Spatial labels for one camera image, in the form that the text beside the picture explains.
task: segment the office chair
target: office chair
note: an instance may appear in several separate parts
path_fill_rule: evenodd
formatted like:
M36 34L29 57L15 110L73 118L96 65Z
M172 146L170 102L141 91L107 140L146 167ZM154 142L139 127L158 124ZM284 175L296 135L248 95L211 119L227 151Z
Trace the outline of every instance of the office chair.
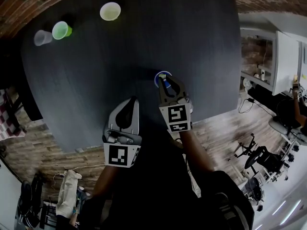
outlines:
M301 132L299 128L289 129L274 118L271 118L269 120L269 125L271 126L271 128L275 129L280 134L286 136L289 140L295 140L303 146L307 145L307 137Z
M243 193L247 193L250 197L254 198L257 202L262 199L262 190L259 181L253 177L248 180L244 186Z
M284 165L282 157L269 152L265 146L258 147L255 151L252 151L245 163L245 169L252 167L256 162L266 168L268 172L272 173L279 173L281 167Z
M236 151L240 148L240 147L238 147L238 148L235 150L235 157L236 157L236 158L239 158L239 157L241 157L241 156L243 156L243 155L249 155L249 154L251 153L251 149L254 147L254 145L256 144L256 142L254 141L254 138L255 138L254 134L250 134L250 135L253 137L253 139L251 140L251 142L250 142L250 144L249 144L248 147L243 146L242 142L239 143L240 147L245 148L246 150L245 150L244 152L242 152L239 156L237 156L237 155L236 155Z

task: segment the ceiling light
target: ceiling light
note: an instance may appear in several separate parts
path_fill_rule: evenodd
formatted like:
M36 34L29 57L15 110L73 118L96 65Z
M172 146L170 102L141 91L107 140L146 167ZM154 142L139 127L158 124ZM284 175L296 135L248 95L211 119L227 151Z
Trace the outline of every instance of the ceiling light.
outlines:
M257 227L255 230L257 230L257 229L259 229L259 228L261 228L262 227L262 224L259 226L259 227Z
M284 202L278 207L278 209L275 210L275 212L272 214L272 216L274 216L274 214L284 205L285 202L286 202L286 201L284 201Z
M295 211L296 207L299 205L299 203L301 202L302 200L300 199L293 207L293 209L291 209L291 211L289 212L289 214L286 216L285 219L283 219L283 221L280 223L280 225L283 225L287 220L288 218L292 215L292 213Z

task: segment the green cup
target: green cup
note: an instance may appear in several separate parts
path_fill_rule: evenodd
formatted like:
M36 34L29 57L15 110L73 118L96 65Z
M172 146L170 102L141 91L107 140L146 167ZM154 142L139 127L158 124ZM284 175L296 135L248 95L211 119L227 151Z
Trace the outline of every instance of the green cup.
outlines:
M60 21L56 23L52 29L52 36L54 39L60 40L64 37L70 36L72 28L66 22Z

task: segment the checkered cloth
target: checkered cloth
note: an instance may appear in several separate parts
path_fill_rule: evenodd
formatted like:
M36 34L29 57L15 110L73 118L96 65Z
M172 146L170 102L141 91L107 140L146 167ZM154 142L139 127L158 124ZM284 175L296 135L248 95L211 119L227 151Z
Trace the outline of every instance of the checkered cloth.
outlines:
M16 128L9 118L9 114L5 109L7 98L4 90L0 90L0 141L14 137L24 137L25 132Z

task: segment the table top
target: table top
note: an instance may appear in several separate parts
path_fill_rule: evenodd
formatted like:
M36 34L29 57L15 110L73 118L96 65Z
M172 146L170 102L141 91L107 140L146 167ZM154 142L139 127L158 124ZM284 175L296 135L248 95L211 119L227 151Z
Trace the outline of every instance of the table top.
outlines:
M99 15L109 1L121 14ZM36 31L64 20L72 34L35 46ZM140 123L163 124L154 76L184 82L192 121L237 106L241 39L235 0L63 0L23 29L24 70L44 121L66 152L102 144L110 112L136 95Z

